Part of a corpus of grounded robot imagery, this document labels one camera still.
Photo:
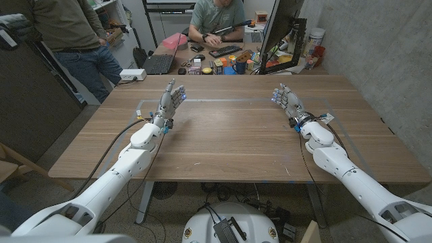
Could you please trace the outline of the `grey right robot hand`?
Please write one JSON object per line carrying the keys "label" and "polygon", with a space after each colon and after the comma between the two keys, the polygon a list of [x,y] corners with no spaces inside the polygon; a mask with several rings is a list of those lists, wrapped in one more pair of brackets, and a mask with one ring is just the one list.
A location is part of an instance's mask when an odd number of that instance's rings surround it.
{"label": "grey right robot hand", "polygon": [[281,84],[281,88],[274,89],[271,100],[285,111],[291,128],[301,129],[306,123],[317,120],[312,113],[304,108],[303,102],[285,84]]}

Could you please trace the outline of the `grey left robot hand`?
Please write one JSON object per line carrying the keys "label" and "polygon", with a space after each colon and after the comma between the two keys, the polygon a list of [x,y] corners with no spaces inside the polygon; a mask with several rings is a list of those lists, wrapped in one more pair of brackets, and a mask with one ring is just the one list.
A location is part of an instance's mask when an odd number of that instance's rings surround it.
{"label": "grey left robot hand", "polygon": [[186,99],[186,89],[183,85],[174,88],[176,80],[172,78],[168,83],[165,92],[162,94],[152,124],[163,128],[165,123],[172,120],[176,109]]}

